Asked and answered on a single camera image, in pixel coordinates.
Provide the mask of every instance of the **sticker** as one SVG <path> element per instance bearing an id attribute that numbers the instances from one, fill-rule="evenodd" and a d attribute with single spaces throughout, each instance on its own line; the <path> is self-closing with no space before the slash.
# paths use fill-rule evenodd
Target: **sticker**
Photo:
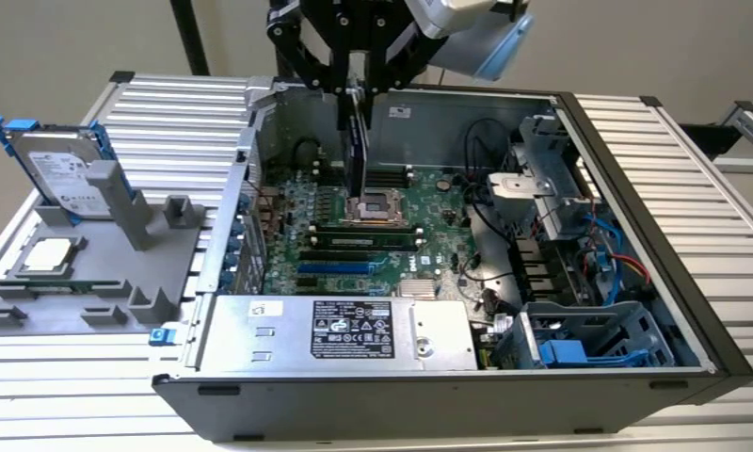
<path id="1" fill-rule="evenodd" d="M 82 217 L 108 217 L 100 190 L 86 182 L 84 160 L 70 153 L 30 152 L 28 156 L 61 207 Z"/>
<path id="2" fill-rule="evenodd" d="M 390 301 L 314 301 L 310 353 L 316 359 L 392 359 Z"/>
<path id="3" fill-rule="evenodd" d="M 333 238 L 332 239 L 333 245 L 356 245 L 356 246 L 370 246 L 374 244 L 374 240 L 368 238 Z"/>
<path id="4" fill-rule="evenodd" d="M 397 118 L 400 120 L 409 120 L 413 109 L 406 106 L 392 106 L 388 109 L 388 118 Z"/>
<path id="5" fill-rule="evenodd" d="M 284 312 L 285 306 L 281 299 L 252 301 L 248 305 L 249 317 L 278 317 Z"/>

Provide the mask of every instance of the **white label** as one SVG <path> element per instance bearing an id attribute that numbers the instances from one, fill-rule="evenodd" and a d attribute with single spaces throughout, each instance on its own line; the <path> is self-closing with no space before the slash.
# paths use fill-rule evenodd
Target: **white label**
<path id="1" fill-rule="evenodd" d="M 388 108 L 388 118 L 397 118 L 400 120 L 409 120 L 413 109 L 406 106 L 392 106 Z"/>
<path id="2" fill-rule="evenodd" d="M 333 245 L 373 245 L 374 241 L 368 238 L 333 238 L 332 239 Z"/>
<path id="3" fill-rule="evenodd" d="M 29 157 L 61 207 L 82 217 L 108 217 L 100 190 L 86 182 L 84 161 L 70 153 L 30 152 Z"/>
<path id="4" fill-rule="evenodd" d="M 252 301 L 248 306 L 249 317 L 278 317 L 284 312 L 281 299 Z"/>

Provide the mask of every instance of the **black pcie slot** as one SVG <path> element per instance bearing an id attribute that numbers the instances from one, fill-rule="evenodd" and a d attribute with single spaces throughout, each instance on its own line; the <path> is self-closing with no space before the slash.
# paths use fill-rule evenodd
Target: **black pcie slot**
<path id="1" fill-rule="evenodd" d="M 364 251 L 309 250 L 298 253 L 298 260 L 301 261 L 370 262 L 373 257 Z"/>

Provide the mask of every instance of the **motherboard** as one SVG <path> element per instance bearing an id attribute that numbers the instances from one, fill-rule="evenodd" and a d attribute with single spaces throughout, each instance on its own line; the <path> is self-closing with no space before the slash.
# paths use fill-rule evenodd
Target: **motherboard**
<path id="1" fill-rule="evenodd" d="M 414 169 L 404 186 L 352 201 L 344 186 L 272 169 L 258 205 L 264 293 L 477 300 L 481 289 L 461 274 L 476 249 L 454 178 Z"/>

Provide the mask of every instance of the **power supply label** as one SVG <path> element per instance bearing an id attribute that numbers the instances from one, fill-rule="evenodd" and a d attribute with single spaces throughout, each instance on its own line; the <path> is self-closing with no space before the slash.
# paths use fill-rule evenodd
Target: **power supply label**
<path id="1" fill-rule="evenodd" d="M 316 301 L 310 352 L 317 359 L 396 358 L 390 301 Z"/>

